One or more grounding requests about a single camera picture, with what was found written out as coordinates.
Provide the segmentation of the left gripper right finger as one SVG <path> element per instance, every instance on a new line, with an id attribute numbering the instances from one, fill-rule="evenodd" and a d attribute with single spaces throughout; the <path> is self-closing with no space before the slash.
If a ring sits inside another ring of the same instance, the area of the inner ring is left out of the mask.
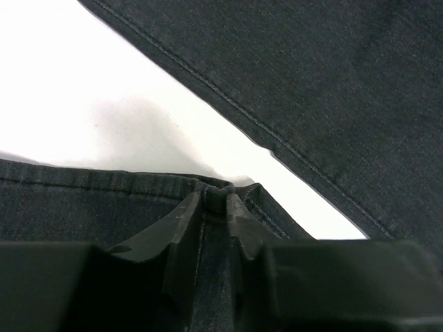
<path id="1" fill-rule="evenodd" d="M 275 241 L 275 234 L 249 212 L 236 194 L 227 196 L 226 217 L 233 292 L 245 297 L 245 290 L 252 284 L 247 265 L 258 258 L 266 242 Z"/>

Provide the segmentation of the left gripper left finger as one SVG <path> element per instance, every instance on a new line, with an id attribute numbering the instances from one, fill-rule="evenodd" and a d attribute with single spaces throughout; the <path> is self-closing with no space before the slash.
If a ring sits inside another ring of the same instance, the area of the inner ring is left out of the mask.
<path id="1" fill-rule="evenodd" d="M 201 196 L 187 195 L 169 214 L 109 252 L 135 263 L 148 288 L 190 308 L 195 287 L 201 227 Z"/>

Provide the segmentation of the black trousers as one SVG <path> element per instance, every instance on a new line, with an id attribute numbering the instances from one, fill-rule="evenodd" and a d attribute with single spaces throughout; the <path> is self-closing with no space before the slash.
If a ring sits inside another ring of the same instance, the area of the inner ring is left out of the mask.
<path id="1" fill-rule="evenodd" d="M 109 251 L 191 193 L 178 308 Z M 442 2 L 2 1 L 1 330 L 441 331 Z"/>

